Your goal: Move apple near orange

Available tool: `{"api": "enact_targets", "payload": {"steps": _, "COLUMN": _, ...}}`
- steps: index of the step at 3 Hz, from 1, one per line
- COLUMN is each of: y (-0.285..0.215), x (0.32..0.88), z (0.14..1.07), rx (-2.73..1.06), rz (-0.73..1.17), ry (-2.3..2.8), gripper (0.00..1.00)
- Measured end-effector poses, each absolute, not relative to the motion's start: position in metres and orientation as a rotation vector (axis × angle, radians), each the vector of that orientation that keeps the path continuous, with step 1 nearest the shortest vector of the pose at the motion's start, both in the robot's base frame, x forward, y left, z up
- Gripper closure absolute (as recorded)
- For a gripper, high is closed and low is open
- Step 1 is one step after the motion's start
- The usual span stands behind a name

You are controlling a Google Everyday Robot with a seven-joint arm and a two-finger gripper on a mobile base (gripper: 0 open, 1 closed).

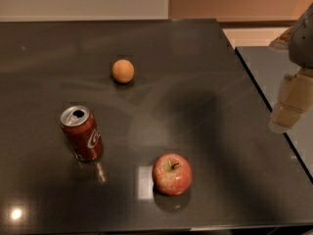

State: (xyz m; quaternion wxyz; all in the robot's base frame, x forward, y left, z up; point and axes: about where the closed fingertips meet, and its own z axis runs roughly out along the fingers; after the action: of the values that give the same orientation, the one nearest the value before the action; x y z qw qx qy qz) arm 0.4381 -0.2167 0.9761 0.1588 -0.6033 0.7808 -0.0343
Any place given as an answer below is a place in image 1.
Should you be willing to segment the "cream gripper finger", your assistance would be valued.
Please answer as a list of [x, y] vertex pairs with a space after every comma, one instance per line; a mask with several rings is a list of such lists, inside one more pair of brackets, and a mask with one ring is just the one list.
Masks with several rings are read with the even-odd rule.
[[281, 35], [276, 37], [269, 46], [275, 49], [288, 49], [291, 40], [292, 27], [286, 29]]
[[274, 133], [287, 132], [312, 106], [313, 70], [301, 68], [294, 75], [286, 74], [271, 113], [270, 130]]

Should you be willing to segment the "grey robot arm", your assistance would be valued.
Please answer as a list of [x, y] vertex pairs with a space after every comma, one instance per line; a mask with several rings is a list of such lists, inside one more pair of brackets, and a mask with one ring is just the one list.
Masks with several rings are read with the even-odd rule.
[[285, 46], [291, 62], [300, 67], [284, 76], [269, 121], [274, 133], [284, 133], [313, 106], [313, 4], [271, 45]]

